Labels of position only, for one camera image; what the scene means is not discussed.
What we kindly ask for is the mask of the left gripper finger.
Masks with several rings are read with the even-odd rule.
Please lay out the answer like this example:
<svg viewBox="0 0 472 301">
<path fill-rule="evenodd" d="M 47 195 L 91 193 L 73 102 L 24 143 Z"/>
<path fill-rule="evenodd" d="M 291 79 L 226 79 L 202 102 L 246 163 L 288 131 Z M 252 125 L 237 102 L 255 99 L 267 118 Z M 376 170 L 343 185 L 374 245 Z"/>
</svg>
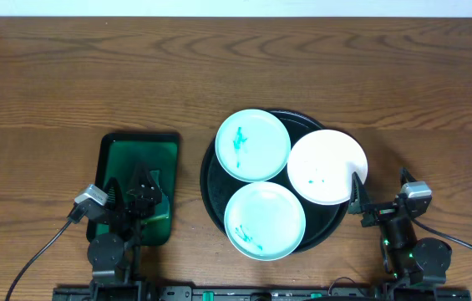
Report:
<svg viewBox="0 0 472 301">
<path fill-rule="evenodd" d="M 126 193 L 136 199 L 160 199 L 162 197 L 159 185 L 155 182 L 148 166 L 143 163 L 135 166 Z"/>
<path fill-rule="evenodd" d="M 111 177 L 108 179 L 107 183 L 103 188 L 103 192 L 105 192 L 108 196 L 107 201 L 105 203 L 105 207 L 108 209 L 124 209 L 125 203 L 123 198 L 123 193 L 120 188 L 120 184 L 115 177 Z"/>
</svg>

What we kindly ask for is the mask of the green scouring sponge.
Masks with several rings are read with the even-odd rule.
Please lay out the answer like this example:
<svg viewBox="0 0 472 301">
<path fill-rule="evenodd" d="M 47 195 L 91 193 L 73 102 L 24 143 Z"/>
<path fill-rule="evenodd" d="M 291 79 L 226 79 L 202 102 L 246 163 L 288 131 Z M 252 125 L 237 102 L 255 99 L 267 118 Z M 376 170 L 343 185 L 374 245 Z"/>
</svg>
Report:
<svg viewBox="0 0 472 301">
<path fill-rule="evenodd" d="M 150 175 L 161 190 L 161 202 L 155 206 L 155 213 L 148 219 L 148 222 L 157 222 L 159 220 L 167 219 L 170 216 L 170 201 L 161 188 L 160 170 L 151 171 Z"/>
</svg>

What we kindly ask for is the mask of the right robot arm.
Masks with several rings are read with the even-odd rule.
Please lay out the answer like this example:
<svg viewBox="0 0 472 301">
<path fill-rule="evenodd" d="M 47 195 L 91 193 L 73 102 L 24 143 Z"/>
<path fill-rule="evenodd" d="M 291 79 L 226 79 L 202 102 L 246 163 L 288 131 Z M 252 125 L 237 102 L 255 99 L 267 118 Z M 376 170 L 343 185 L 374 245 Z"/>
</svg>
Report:
<svg viewBox="0 0 472 301">
<path fill-rule="evenodd" d="M 373 202 L 361 178 L 352 174 L 348 213 L 360 214 L 363 227 L 378 227 L 387 267 L 408 286 L 437 286 L 446 282 L 452 248 L 439 239 L 417 238 L 414 219 L 426 213 L 432 191 L 401 170 L 401 189 L 391 202 Z"/>
</svg>

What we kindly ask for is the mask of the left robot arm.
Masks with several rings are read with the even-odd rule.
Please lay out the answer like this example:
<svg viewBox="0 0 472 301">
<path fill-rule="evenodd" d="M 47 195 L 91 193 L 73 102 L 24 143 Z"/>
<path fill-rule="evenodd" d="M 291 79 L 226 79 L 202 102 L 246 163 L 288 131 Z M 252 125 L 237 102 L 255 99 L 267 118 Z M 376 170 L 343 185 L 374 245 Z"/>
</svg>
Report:
<svg viewBox="0 0 472 301">
<path fill-rule="evenodd" d="M 93 281 L 99 286 L 131 284 L 139 278 L 140 249 L 143 221 L 155 214 L 164 193 L 159 185 L 160 172 L 145 164 L 135 167 L 128 187 L 109 178 L 102 191 L 108 201 L 90 215 L 91 221 L 109 227 L 96 235 L 88 248 L 88 260 L 93 267 Z"/>
</svg>

